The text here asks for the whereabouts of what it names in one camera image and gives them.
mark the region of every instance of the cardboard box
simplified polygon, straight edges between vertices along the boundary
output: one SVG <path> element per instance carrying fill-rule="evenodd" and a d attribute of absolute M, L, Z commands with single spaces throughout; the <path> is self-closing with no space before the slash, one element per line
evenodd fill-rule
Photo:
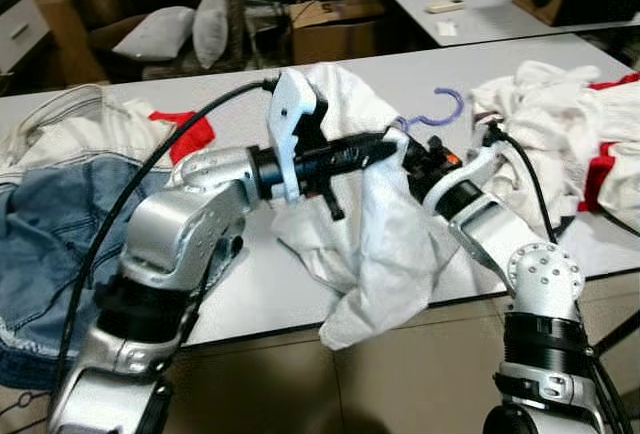
<path fill-rule="evenodd" d="M 294 64 L 392 52 L 393 22 L 384 14 L 378 0 L 309 1 L 290 6 Z"/>

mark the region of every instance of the white cloth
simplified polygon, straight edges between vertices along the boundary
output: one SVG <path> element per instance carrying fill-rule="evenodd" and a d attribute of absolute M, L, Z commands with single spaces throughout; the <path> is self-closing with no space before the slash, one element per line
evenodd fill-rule
<path fill-rule="evenodd" d="M 590 160 L 597 155 L 603 106 L 588 88 L 599 76 L 595 67 L 571 71 L 527 61 L 514 76 L 472 90 L 474 112 L 497 111 L 505 129 L 527 151 L 539 177 L 551 224 L 576 213 L 583 199 Z M 532 228 L 543 221 L 533 183 L 515 150 L 485 185 Z"/>
<path fill-rule="evenodd" d="M 361 79 L 335 65 L 308 75 L 326 96 L 322 123 L 328 139 L 384 130 L 397 117 Z M 398 152 L 333 180 L 346 219 L 333 222 L 321 198 L 279 212 L 272 229 L 310 273 L 344 296 L 320 329 L 341 349 L 397 327 L 424 309 L 441 268 L 457 244 L 443 221 L 428 216 L 409 194 L 402 168 L 408 138 L 390 129 Z"/>
<path fill-rule="evenodd" d="M 38 107 L 0 142 L 0 186 L 19 184 L 29 169 L 100 154 L 143 162 L 174 128 L 149 120 L 133 104 L 123 106 L 100 86 L 69 89 Z M 155 169 L 171 166 L 165 155 Z"/>
<path fill-rule="evenodd" d="M 640 82 L 597 91 L 605 121 L 602 142 L 617 142 L 609 148 L 615 157 L 598 203 L 612 216 L 640 232 Z"/>

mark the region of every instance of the white towel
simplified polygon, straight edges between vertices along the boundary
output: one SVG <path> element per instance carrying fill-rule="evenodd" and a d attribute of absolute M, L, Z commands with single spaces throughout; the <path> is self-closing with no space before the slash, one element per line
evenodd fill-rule
<path fill-rule="evenodd" d="M 329 102 L 322 123 L 328 139 L 382 131 L 397 117 L 361 79 L 335 65 L 308 75 Z M 397 327 L 424 309 L 437 274 L 457 244 L 444 221 L 428 216 L 409 194 L 402 168 L 408 138 L 390 129 L 398 152 L 362 173 L 333 180 L 346 219 L 331 220 L 321 198 L 279 212 L 272 225 L 310 273 L 344 296 L 320 329 L 341 349 Z"/>
<path fill-rule="evenodd" d="M 576 213 L 583 199 L 590 160 L 597 155 L 603 107 L 588 88 L 599 76 L 595 67 L 571 71 L 527 61 L 514 76 L 489 81 L 472 90 L 474 111 L 498 111 L 506 131 L 527 151 L 556 227 Z M 533 184 L 515 150 L 485 185 L 532 228 L 543 222 Z"/>
<path fill-rule="evenodd" d="M 640 82 L 597 91 L 605 121 L 602 142 L 615 157 L 598 194 L 598 203 L 612 216 L 640 232 Z"/>

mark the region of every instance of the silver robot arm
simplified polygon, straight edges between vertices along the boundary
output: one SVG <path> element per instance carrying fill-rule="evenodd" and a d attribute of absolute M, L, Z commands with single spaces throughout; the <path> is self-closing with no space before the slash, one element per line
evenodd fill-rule
<path fill-rule="evenodd" d="M 576 304 L 584 287 L 580 268 L 474 183 L 502 147 L 483 148 L 461 167 L 433 138 L 429 150 L 412 142 L 404 163 L 413 196 L 448 221 L 460 245 L 495 272 L 514 299 L 506 313 L 505 360 L 494 376 L 503 405 L 489 414 L 484 432 L 604 434 Z"/>
<path fill-rule="evenodd" d="M 119 271 L 97 296 L 100 314 L 54 401 L 50 433 L 162 431 L 171 398 L 163 372 L 196 322 L 204 287 L 242 249 L 245 217 L 261 200 L 322 195 L 339 220 L 331 178 L 395 152 L 384 133 L 327 141 L 326 109 L 302 74 L 284 70 L 267 117 L 272 147 L 196 152 L 137 207 Z"/>
<path fill-rule="evenodd" d="M 193 293 L 238 254 L 259 201 L 249 151 L 229 149 L 186 159 L 138 206 L 50 432 L 159 432 L 171 394 L 161 374 L 193 327 Z"/>

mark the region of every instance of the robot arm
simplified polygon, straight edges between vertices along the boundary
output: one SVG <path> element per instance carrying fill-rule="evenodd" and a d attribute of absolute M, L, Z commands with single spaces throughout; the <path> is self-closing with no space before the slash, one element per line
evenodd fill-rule
<path fill-rule="evenodd" d="M 584 287 L 578 265 L 474 183 L 501 143 L 482 148 L 465 167 L 439 139 L 429 145 L 412 142 L 405 157 L 412 195 L 446 219 L 460 245 L 498 274 L 514 299 L 505 319 L 505 361 L 494 376 L 503 405 L 490 413 L 484 432 L 604 434 L 576 304 Z"/>

